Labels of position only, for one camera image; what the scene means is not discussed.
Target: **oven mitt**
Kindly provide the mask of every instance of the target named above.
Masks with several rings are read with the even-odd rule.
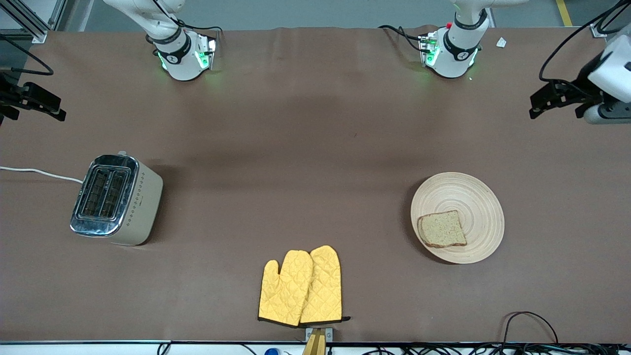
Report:
[[[302,309],[300,327],[339,323],[342,317],[341,268],[338,254],[325,245],[311,251],[314,263],[307,304]]]
[[[290,250],[283,267],[276,260],[265,264],[261,282],[259,320],[297,327],[313,273],[313,261],[304,250]]]

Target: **table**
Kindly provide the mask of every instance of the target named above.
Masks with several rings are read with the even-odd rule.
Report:
[[[142,33],[51,33],[33,51],[55,75],[25,77],[62,97],[67,121],[7,121],[2,165],[81,177],[126,150],[164,194],[149,242],[122,247],[70,231],[78,184],[2,172],[0,339],[302,339],[257,322],[262,269],[329,244],[353,317],[336,340],[496,341],[530,310],[562,342],[627,342],[631,126],[528,117],[570,31],[491,29],[456,80],[382,30],[226,32],[216,71],[191,82]],[[549,75],[573,78],[602,47],[584,33]],[[482,262],[441,263],[412,231],[414,191],[444,171],[503,206],[504,241]],[[509,340],[551,339],[524,318]]]

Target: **wooden plate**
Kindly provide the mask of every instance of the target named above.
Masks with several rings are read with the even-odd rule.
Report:
[[[447,248],[425,245],[418,235],[418,219],[451,210],[458,211],[467,245]],[[412,199],[410,215],[421,244],[451,263],[469,264],[488,258],[504,236],[504,212],[493,191],[482,181],[461,172],[443,172],[421,184]]]

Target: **black cable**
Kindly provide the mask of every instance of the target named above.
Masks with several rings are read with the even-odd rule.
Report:
[[[173,21],[174,24],[180,26],[180,27],[186,27],[186,28],[190,28],[191,30],[219,30],[221,32],[223,32],[223,29],[219,26],[210,26],[210,27],[196,27],[196,26],[191,26],[188,25],[186,22],[176,18],[172,18],[166,11],[164,11],[164,9],[162,8],[162,6],[160,6],[160,4],[158,4],[158,0],[153,0],[153,3],[156,4],[156,6],[158,6],[158,9],[160,9],[160,11],[162,11],[162,13],[171,19],[171,21]]]
[[[156,352],[156,355],[165,355],[170,348],[171,348],[171,343],[160,344],[158,346],[158,351]]]
[[[502,345],[500,346],[500,354],[504,355],[504,348],[506,347],[506,339],[509,336],[509,327],[510,327],[510,323],[513,320],[513,318],[515,318],[518,315],[532,315],[535,316],[537,318],[539,318],[540,320],[543,320],[548,327],[550,328],[550,330],[552,330],[552,334],[554,334],[554,344],[558,344],[558,336],[557,336],[557,332],[554,330],[554,328],[552,327],[552,324],[550,324],[550,322],[548,322],[546,320],[546,318],[543,318],[542,316],[538,315],[537,313],[534,312],[530,312],[530,311],[520,311],[520,312],[515,312],[512,316],[509,317],[509,319],[506,321],[506,328],[504,329],[504,339],[502,341]]]
[[[38,57],[36,57],[35,55],[33,55],[31,52],[27,51],[26,49],[22,48],[22,46],[20,46],[19,44],[13,42],[12,40],[8,39],[7,36],[3,35],[0,33],[0,39],[3,39],[7,42],[9,42],[13,47],[19,49],[20,51],[24,52],[27,56],[33,58],[36,62],[40,63],[44,68],[46,68],[46,70],[48,72],[45,71],[37,71],[37,70],[28,70],[28,69],[20,69],[20,68],[11,68],[11,71],[15,71],[17,73],[26,73],[26,74],[35,74],[35,75],[52,75],[53,74],[53,70],[50,66],[48,66],[48,64],[44,63],[41,59],[39,59]]]
[[[439,355],[450,355],[449,351],[444,349],[444,346],[441,346],[441,345],[438,345],[438,344],[428,343],[428,344],[424,344],[423,347],[426,350],[429,350],[428,352],[426,352],[426,354],[429,354],[432,351],[435,351]]]
[[[414,43],[412,43],[411,40],[417,40],[418,41],[418,37],[410,36],[407,33],[405,33],[405,30],[403,29],[402,26],[399,26],[399,28],[394,28],[394,27],[392,27],[390,25],[381,25],[381,26],[379,26],[379,28],[392,30],[392,31],[396,32],[399,36],[403,36],[403,38],[405,38],[408,41],[408,43],[412,46],[412,48],[416,49],[419,52],[422,52],[422,53],[429,53],[430,52],[427,49],[421,49],[418,46],[416,46]]]
[[[250,350],[250,352],[251,352],[251,353],[253,353],[253,355],[256,355],[256,352],[254,352],[254,350],[252,350],[252,348],[250,348],[249,346],[247,346],[247,345],[245,345],[245,344],[239,344],[239,345],[241,345],[242,347],[244,347],[244,348],[246,348],[246,349]]]
[[[451,350],[451,351],[455,352],[457,355],[463,355],[463,354],[462,354],[461,352],[459,352],[459,351],[458,351],[455,347],[452,347],[452,346],[450,346],[450,345],[444,344],[444,345],[443,345],[443,348],[444,348],[444,349]]]
[[[563,353],[566,353],[566,354],[573,354],[573,355],[585,355],[584,352],[571,351],[569,349],[564,349],[562,347],[557,347],[557,346],[550,346],[550,347],[548,347],[546,344],[542,344],[540,346],[548,348],[548,350],[551,350],[551,351],[558,351],[558,352],[563,352]]]
[[[484,354],[484,352],[485,352],[486,350],[484,350],[483,352],[481,352],[481,353],[479,353],[479,354],[478,354],[478,350],[480,350],[480,349],[485,349],[486,347],[488,347],[488,346],[490,346],[490,345],[493,345],[493,344],[494,344],[494,343],[482,343],[482,344],[480,344],[480,345],[478,345],[478,346],[474,347],[474,348],[473,348],[473,350],[469,353],[469,355],[481,355],[481,354]]]
[[[608,17],[611,13],[613,13],[613,11],[612,11],[609,15],[604,16],[602,19],[600,19],[600,21],[598,21],[598,25],[597,25],[597,27],[596,27],[596,29],[598,30],[598,32],[603,33],[603,34],[605,34],[605,35],[610,35],[610,34],[612,34],[612,33],[616,33],[616,32],[618,32],[618,31],[620,31],[620,30],[622,29],[622,27],[620,27],[620,28],[616,28],[616,29],[614,29],[614,30],[605,30],[605,28],[606,28],[607,26],[611,25],[611,23],[612,23],[612,22],[613,22],[616,18],[618,18],[618,16],[620,16],[620,14],[622,14],[622,13],[623,13],[623,12],[624,12],[624,11],[625,11],[628,7],[629,7],[629,5],[631,5],[631,3],[626,4],[624,7],[623,7],[623,6],[621,6],[620,11],[618,11],[618,13],[617,13],[617,14],[615,14],[613,17],[611,17],[611,19],[610,19],[609,21],[607,21],[607,23],[606,23],[606,24],[604,24],[604,25],[603,25],[603,22],[605,21],[605,19],[607,19],[607,17]]]
[[[624,5],[625,3],[629,3],[630,1],[631,0],[620,0],[618,3],[616,3],[609,10],[607,10],[604,13],[601,13],[600,15],[594,17],[592,20],[588,21],[583,26],[579,27],[576,31],[572,32],[566,39],[563,40],[563,42],[561,42],[561,44],[558,45],[558,47],[550,54],[548,59],[546,59],[545,62],[543,62],[543,65],[541,66],[541,69],[539,70],[539,80],[545,81],[545,82],[548,82],[548,83],[563,83],[565,85],[568,85],[568,86],[572,87],[574,90],[577,90],[578,92],[583,94],[583,96],[586,96],[586,97],[588,97],[590,99],[593,99],[594,97],[592,95],[589,95],[588,93],[586,93],[585,91],[583,91],[582,89],[580,89],[576,85],[572,84],[571,82],[569,82],[567,80],[563,80],[563,79],[545,78],[543,76],[543,72],[545,71],[546,67],[548,66],[548,64],[550,63],[552,58],[554,58],[557,55],[557,53],[561,50],[561,48],[563,46],[565,46],[566,43],[569,42],[572,38],[574,38],[574,36],[576,36],[580,31],[583,31],[585,28],[589,27],[590,24],[600,20],[602,17],[607,17],[611,13],[612,9],[613,9],[613,11],[615,11],[615,9],[619,8],[620,6]]]
[[[381,26],[379,26],[377,28],[385,28],[385,29],[388,29],[388,30],[392,30],[392,31],[395,31],[399,36],[407,36],[409,39],[418,40],[418,37],[406,35],[403,32],[400,32],[398,28],[394,28],[394,27],[392,27],[390,25],[381,25]]]
[[[369,352],[365,352],[362,355],[373,355],[373,354],[395,355],[395,353],[393,353],[392,351],[388,351],[388,350],[385,350],[385,349],[382,350],[380,347],[378,347],[377,350],[372,350],[372,351],[369,351]]]
[[[410,347],[402,347],[401,351],[403,351],[403,355],[418,355],[418,351]]]
[[[524,343],[524,346],[521,347],[521,355],[526,355],[526,352],[528,351],[528,344]]]
[[[587,351],[587,354],[601,354],[601,352],[599,352],[598,350],[593,349],[590,344],[559,344],[559,347],[564,347],[564,348],[569,348],[569,349],[578,349],[578,350],[584,350]],[[555,351],[559,351],[559,352],[566,352],[567,350],[556,350]]]

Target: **yellow floor line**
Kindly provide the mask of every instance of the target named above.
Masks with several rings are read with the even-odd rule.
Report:
[[[573,26],[572,20],[570,19],[570,13],[567,12],[567,7],[565,6],[564,0],[557,0],[558,12],[561,14],[561,19],[563,20],[563,26],[571,27]]]

